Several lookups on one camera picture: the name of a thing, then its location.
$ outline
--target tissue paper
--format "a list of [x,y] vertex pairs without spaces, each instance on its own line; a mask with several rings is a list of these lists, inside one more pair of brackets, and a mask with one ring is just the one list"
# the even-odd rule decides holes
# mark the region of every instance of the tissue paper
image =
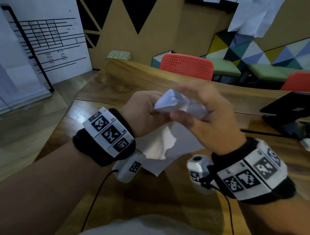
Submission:
[[[208,115],[203,105],[174,90],[168,90],[157,101],[154,109],[160,113],[183,110],[199,119]],[[147,158],[142,167],[156,176],[178,157],[204,149],[196,137],[177,122],[171,122],[144,137],[137,138],[136,145]]]

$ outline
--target orange chair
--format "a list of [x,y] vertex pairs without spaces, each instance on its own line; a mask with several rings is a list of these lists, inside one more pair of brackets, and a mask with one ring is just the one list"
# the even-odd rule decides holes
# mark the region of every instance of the orange chair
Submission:
[[164,55],[159,69],[211,81],[214,68],[207,59],[171,53]]
[[310,92],[310,72],[291,73],[280,90]]

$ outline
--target wooden tabletop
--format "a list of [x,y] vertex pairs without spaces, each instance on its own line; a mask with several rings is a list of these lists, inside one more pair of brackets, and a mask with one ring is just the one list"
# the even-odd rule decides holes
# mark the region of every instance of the wooden tabletop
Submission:
[[[173,74],[128,61],[109,60],[106,74],[99,72],[93,81],[78,92],[70,109],[58,124],[40,152],[38,159],[68,142],[82,123],[102,106],[122,107],[139,90],[165,92],[177,82],[192,78]],[[310,200],[310,155],[294,139],[279,135],[261,120],[259,109],[287,94],[287,91],[269,91],[214,83],[234,105],[236,118],[246,136],[266,141],[286,162],[289,175],[300,194]],[[208,150],[197,153],[210,155]],[[184,155],[174,161],[159,177],[141,169],[132,182],[120,183],[111,176],[103,186],[92,209],[85,230],[106,225],[116,219],[130,219],[140,215],[169,216],[210,234],[231,234],[228,205],[225,198],[214,193],[204,196],[194,190],[189,180]],[[90,190],[68,217],[57,234],[78,234],[89,207],[103,178],[112,166],[102,169]],[[230,199],[235,234],[250,234],[236,200]]]

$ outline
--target yellow triangle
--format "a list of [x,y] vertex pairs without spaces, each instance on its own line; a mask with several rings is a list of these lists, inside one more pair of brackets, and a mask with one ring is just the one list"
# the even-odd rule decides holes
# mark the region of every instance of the yellow triangle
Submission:
[[265,55],[270,61],[270,63],[272,63],[278,57],[278,55],[281,53],[284,47],[285,46],[265,51]]
[[235,61],[233,61],[232,63],[237,67],[237,65],[239,64],[240,61],[241,61],[241,60],[235,60]]
[[214,39],[211,43],[208,54],[220,51],[225,48],[228,48],[228,46],[217,35],[214,35]]

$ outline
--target wristband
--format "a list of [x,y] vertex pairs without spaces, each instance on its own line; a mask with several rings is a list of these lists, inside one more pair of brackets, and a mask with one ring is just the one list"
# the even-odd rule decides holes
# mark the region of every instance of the wristband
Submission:
[[286,164],[262,140],[247,138],[239,149],[212,154],[209,171],[221,191],[248,204],[266,204],[294,196],[294,183]]
[[98,165],[107,166],[134,153],[133,131],[116,109],[102,107],[83,126],[73,137],[74,146]]

